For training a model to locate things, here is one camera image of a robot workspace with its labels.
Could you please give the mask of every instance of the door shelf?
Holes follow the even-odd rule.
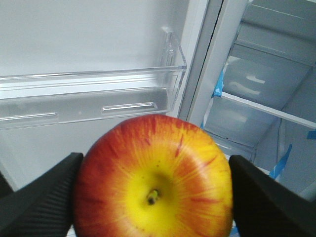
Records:
[[[161,45],[145,68],[0,77],[0,130],[172,110],[187,65],[173,32]]]

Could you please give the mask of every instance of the refrigerator door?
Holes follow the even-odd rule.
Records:
[[[208,0],[0,4],[0,172],[14,191],[124,119],[177,115]]]

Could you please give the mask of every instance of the refrigerator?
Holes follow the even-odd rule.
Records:
[[[16,191],[166,114],[316,199],[314,0],[0,0],[0,172]]]

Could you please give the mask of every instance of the red and yellow apple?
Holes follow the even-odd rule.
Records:
[[[228,162],[212,138],[177,118],[128,119],[89,150],[74,188],[78,237],[226,237]]]

